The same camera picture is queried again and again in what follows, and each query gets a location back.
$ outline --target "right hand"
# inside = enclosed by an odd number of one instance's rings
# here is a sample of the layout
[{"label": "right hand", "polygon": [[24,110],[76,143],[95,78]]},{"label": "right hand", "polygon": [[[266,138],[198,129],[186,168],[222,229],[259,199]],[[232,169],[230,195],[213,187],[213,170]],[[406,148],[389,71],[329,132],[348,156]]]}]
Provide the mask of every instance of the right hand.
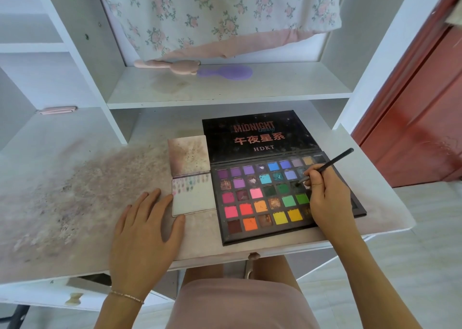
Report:
[{"label": "right hand", "polygon": [[316,224],[333,245],[361,238],[353,217],[349,187],[332,167],[322,174],[316,171],[322,165],[313,165],[304,172],[310,178],[305,185],[311,185],[309,205]]}]

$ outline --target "pink toy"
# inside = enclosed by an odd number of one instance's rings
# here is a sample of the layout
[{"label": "pink toy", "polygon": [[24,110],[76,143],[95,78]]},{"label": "pink toy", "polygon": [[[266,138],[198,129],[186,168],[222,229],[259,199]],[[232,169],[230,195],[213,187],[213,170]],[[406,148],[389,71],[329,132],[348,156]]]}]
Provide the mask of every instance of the pink toy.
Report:
[{"label": "pink toy", "polygon": [[174,63],[168,63],[158,60],[148,60],[146,62],[143,60],[136,60],[134,65],[140,69],[170,69],[177,75],[195,75],[199,69],[200,61],[180,60]]}]

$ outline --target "eyeshadow palette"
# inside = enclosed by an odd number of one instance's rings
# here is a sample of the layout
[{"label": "eyeshadow palette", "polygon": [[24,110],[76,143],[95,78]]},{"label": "eyeshadow palette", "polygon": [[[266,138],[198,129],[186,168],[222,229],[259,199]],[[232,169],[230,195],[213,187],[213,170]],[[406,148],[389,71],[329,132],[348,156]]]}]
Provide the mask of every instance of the eyeshadow palette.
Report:
[{"label": "eyeshadow palette", "polygon": [[[311,190],[295,183],[328,158],[294,111],[202,124],[223,245],[316,226]],[[352,206],[366,215],[353,193]]]}]

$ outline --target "palette lid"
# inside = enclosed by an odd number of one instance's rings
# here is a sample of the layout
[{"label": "palette lid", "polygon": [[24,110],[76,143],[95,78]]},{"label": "palette lid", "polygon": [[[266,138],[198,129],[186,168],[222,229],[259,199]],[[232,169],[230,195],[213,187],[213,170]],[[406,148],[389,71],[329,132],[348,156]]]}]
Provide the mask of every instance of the palette lid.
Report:
[{"label": "palette lid", "polygon": [[203,119],[211,163],[319,149],[294,110]]}]

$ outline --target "pink fabric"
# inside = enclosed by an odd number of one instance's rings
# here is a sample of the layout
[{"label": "pink fabric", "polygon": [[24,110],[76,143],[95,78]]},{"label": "pink fabric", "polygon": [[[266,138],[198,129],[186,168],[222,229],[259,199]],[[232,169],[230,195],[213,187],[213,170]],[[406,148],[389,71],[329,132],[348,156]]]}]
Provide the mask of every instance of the pink fabric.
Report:
[{"label": "pink fabric", "polygon": [[166,329],[319,329],[293,287],[251,279],[200,279],[185,285]]},{"label": "pink fabric", "polygon": [[284,29],[280,31],[259,32],[244,36],[233,36],[219,42],[202,46],[177,49],[166,53],[161,60],[184,58],[234,57],[253,51],[277,48],[289,43],[312,37],[316,32]]}]

